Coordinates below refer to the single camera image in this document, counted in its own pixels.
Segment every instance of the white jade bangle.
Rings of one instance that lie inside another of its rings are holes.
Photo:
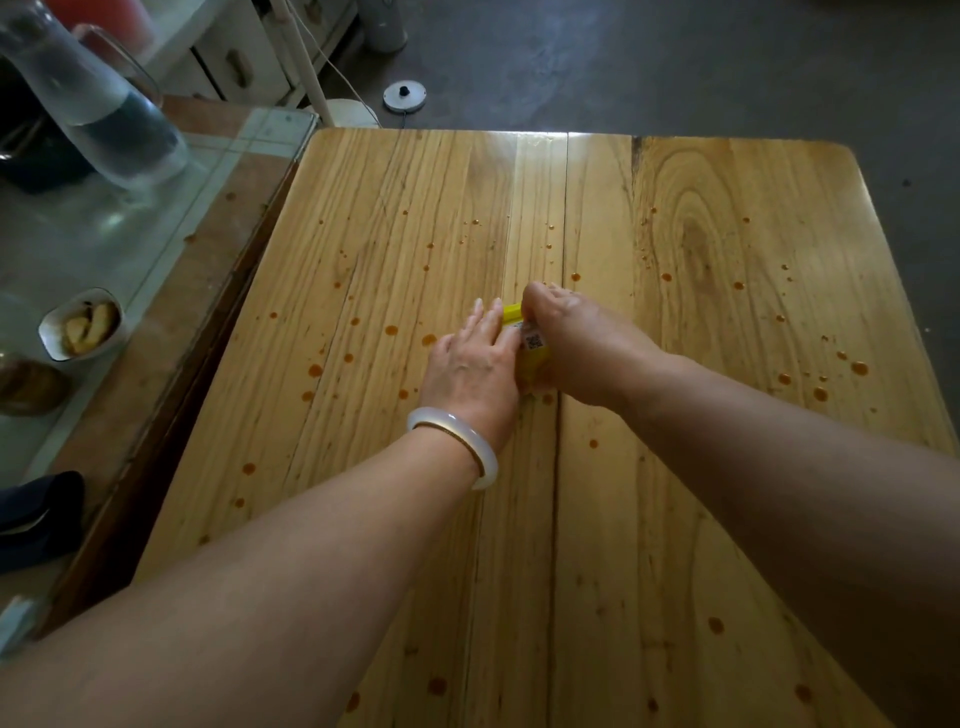
[[[472,450],[483,469],[483,472],[480,473],[480,479],[473,484],[473,490],[482,491],[496,480],[496,474],[499,470],[496,463],[496,453],[483,439],[483,436],[463,420],[458,420],[449,412],[444,412],[436,407],[418,407],[407,416],[407,431],[409,432],[417,425],[432,425],[446,430]]]

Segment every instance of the concrete floor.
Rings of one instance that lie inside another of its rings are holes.
[[[960,422],[960,3],[400,0],[392,57],[335,57],[384,126],[416,79],[422,129],[828,139],[856,152]],[[331,98],[346,87],[328,70]]]

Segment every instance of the wood grain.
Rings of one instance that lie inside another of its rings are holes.
[[[328,130],[138,578],[382,449],[424,337],[529,279],[774,396],[956,452],[846,149]],[[498,483],[457,513],[357,693],[344,725],[884,723],[626,426],[555,394],[522,404]]]

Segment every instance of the yellow package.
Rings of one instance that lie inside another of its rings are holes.
[[[523,321],[519,303],[503,307],[503,325],[520,329],[523,343],[516,355],[516,378],[525,384],[532,384],[537,370],[550,358],[550,348],[543,340],[540,328],[532,322]]]

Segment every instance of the forearm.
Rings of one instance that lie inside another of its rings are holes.
[[[623,412],[634,432],[877,702],[943,703],[957,668],[943,647],[960,637],[957,462],[665,361]],[[906,694],[918,682],[923,699]]]
[[[419,428],[67,625],[0,674],[0,706],[11,725],[332,723],[476,477]]]

